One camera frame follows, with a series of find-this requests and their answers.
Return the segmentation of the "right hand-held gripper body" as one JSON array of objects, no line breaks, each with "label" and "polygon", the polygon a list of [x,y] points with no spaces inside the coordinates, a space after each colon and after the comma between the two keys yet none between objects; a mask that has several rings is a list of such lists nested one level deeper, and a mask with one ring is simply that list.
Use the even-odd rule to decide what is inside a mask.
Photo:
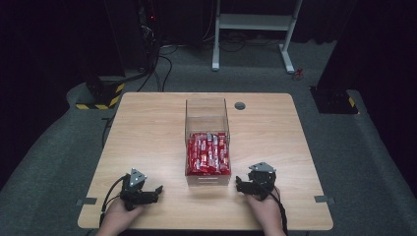
[{"label": "right hand-held gripper body", "polygon": [[276,169],[266,162],[259,162],[249,167],[248,178],[250,180],[251,195],[259,197],[263,201],[274,189],[276,180]]}]

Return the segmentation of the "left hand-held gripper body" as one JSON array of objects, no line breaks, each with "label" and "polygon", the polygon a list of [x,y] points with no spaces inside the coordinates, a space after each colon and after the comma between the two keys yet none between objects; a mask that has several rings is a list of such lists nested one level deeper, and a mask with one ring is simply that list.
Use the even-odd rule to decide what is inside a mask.
[{"label": "left hand-held gripper body", "polygon": [[135,168],[132,168],[131,172],[124,177],[120,199],[125,203],[126,210],[144,205],[147,196],[157,196],[155,191],[144,192],[142,190],[146,179],[147,176]]}]

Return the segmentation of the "pile of red snack packets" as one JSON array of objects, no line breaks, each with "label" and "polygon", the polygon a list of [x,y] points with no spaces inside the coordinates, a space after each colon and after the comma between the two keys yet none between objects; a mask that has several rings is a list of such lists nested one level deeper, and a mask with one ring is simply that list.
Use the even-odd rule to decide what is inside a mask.
[{"label": "pile of red snack packets", "polygon": [[187,140],[187,176],[230,175],[229,143],[225,133],[193,133]]}]

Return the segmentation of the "clear acrylic box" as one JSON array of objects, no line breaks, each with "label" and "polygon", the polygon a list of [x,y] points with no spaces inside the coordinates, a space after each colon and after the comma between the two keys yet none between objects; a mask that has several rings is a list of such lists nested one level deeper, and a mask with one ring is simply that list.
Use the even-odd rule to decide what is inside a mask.
[{"label": "clear acrylic box", "polygon": [[222,97],[186,100],[185,176],[189,186],[227,186],[230,133]]}]

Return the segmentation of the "person's left hand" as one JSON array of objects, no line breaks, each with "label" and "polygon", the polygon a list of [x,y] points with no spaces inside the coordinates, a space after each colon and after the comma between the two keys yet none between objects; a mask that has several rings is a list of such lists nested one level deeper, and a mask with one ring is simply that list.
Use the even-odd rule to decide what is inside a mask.
[{"label": "person's left hand", "polygon": [[135,206],[132,210],[126,210],[125,203],[120,198],[116,198],[107,209],[101,227],[125,230],[144,210],[143,206]]}]

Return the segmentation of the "person's right hand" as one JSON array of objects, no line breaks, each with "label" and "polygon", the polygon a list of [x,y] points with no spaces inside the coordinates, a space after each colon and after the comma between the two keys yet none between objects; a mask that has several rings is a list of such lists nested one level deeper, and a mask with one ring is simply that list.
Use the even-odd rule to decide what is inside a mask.
[{"label": "person's right hand", "polygon": [[246,195],[246,202],[262,227],[282,226],[281,212],[277,202],[278,199],[279,192],[277,188],[274,188],[262,201],[257,200],[253,195]]}]

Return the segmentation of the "black yellow striped stand base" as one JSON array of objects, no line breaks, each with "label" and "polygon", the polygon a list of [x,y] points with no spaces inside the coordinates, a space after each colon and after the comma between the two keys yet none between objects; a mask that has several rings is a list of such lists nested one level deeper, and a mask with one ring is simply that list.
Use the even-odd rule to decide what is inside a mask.
[{"label": "black yellow striped stand base", "polygon": [[124,86],[120,82],[104,82],[99,77],[87,78],[75,105],[82,110],[112,109],[119,101]]}]

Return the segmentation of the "white metal stand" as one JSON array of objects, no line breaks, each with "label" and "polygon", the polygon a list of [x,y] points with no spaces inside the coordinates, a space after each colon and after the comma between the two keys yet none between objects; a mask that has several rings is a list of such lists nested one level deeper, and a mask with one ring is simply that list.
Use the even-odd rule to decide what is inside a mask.
[{"label": "white metal stand", "polygon": [[224,14],[220,10],[221,0],[216,1],[214,45],[211,62],[211,69],[213,71],[218,71],[220,68],[219,36],[221,30],[272,30],[286,32],[285,40],[282,44],[278,45],[278,49],[286,72],[288,74],[294,74],[296,72],[288,53],[288,47],[298,20],[303,0],[296,0],[294,11],[288,16]]}]

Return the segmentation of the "dark equipment rack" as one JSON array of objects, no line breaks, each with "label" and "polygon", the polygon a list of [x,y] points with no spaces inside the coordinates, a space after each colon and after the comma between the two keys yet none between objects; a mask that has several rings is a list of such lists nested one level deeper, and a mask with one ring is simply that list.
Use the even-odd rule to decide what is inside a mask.
[{"label": "dark equipment rack", "polygon": [[153,67],[160,48],[160,23],[156,0],[135,0],[137,17],[142,34],[146,71]]}]

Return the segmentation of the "black stand base plate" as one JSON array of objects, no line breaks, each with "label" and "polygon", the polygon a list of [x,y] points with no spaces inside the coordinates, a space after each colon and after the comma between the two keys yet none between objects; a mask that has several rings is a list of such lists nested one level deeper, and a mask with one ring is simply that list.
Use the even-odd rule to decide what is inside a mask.
[{"label": "black stand base plate", "polygon": [[357,114],[359,112],[355,101],[346,91],[331,92],[327,89],[310,87],[310,93],[320,113]]}]

